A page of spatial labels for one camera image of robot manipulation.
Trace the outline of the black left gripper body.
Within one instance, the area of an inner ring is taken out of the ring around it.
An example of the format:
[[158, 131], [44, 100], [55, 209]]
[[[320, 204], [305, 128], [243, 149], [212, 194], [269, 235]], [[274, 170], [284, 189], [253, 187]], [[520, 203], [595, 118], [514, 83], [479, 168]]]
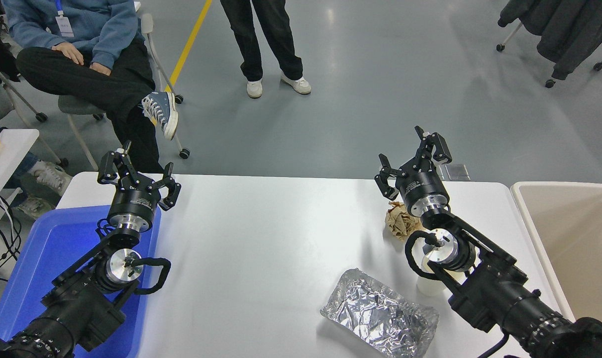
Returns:
[[152, 224], [160, 198], [157, 190], [149, 192], [146, 188], [137, 190], [132, 186], [126, 189], [117, 189], [107, 214], [108, 222], [116, 224], [119, 222], [119, 217], [133, 215]]

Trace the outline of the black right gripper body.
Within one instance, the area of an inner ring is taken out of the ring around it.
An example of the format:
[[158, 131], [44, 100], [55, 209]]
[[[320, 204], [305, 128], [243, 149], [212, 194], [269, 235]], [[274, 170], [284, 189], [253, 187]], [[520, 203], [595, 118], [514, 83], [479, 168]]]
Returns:
[[449, 203], [446, 188], [434, 171], [419, 172], [412, 166], [399, 168], [395, 188], [406, 209], [444, 208]]

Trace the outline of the seated person's right hand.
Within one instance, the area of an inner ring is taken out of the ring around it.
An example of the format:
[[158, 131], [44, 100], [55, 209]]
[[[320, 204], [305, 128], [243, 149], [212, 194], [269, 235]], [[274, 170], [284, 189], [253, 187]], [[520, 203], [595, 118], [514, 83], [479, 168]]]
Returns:
[[75, 64], [84, 66], [84, 55], [72, 43], [62, 42], [51, 47], [51, 50], [60, 52], [68, 59], [71, 59]]

